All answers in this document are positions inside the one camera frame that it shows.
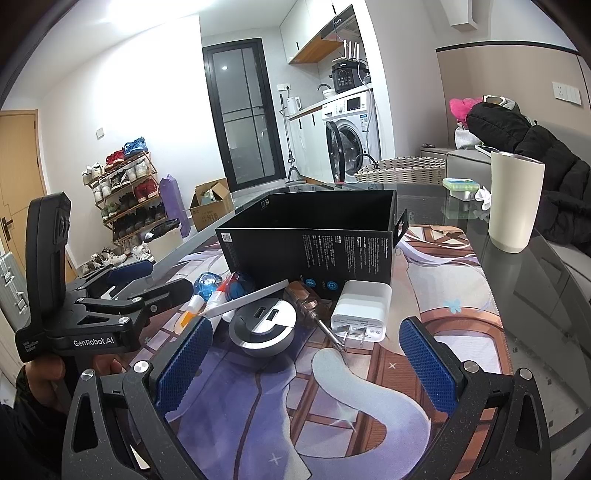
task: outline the gray sofa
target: gray sofa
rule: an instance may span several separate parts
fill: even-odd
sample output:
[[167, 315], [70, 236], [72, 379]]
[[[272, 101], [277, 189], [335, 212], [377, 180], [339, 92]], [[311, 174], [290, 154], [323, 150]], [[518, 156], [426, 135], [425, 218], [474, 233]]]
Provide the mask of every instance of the gray sofa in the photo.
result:
[[[548, 122], [540, 125], [550, 130], [573, 153], [591, 165], [591, 137]], [[491, 159], [478, 150], [455, 150], [447, 154], [447, 177], [472, 179], [491, 190]], [[591, 300], [591, 258], [572, 245], [550, 243], [566, 264], [583, 294]]]

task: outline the wall outlet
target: wall outlet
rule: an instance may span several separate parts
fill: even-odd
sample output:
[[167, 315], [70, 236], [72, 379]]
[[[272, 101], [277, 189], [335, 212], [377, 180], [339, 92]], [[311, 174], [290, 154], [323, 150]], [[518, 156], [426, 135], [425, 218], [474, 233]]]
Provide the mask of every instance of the wall outlet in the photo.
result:
[[557, 82], [552, 82], [552, 87], [554, 88], [554, 97], [558, 100], [583, 105], [581, 102], [581, 92], [578, 88]]

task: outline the pink plush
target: pink plush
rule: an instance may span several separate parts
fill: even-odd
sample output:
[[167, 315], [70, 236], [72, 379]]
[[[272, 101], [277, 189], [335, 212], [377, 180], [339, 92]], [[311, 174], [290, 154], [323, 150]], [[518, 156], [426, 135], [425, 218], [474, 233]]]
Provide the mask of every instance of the pink plush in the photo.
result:
[[481, 102], [482, 98], [464, 98], [463, 100], [452, 98], [449, 100], [449, 108], [452, 111], [452, 115], [456, 117], [464, 127], [468, 128], [466, 117], [470, 113], [470, 110], [472, 110], [472, 107]]

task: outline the open black box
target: open black box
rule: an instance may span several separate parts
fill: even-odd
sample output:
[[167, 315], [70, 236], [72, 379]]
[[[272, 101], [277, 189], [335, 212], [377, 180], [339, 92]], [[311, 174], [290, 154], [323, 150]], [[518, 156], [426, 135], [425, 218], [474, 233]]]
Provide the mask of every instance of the open black box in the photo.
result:
[[408, 229], [406, 212], [395, 223], [396, 199], [395, 190], [272, 193], [216, 233], [230, 270], [258, 287], [302, 280], [336, 300], [347, 280], [390, 284]]

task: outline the smartphone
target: smartphone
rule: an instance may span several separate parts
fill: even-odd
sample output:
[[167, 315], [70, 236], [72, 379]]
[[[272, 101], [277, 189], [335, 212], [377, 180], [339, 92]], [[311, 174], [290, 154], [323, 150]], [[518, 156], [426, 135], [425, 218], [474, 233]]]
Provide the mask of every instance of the smartphone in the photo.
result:
[[488, 155], [489, 157], [491, 156], [492, 152], [500, 152], [500, 150], [495, 147], [484, 147], [484, 146], [481, 147], [480, 145], [476, 145], [474, 148], [477, 149], [478, 151]]

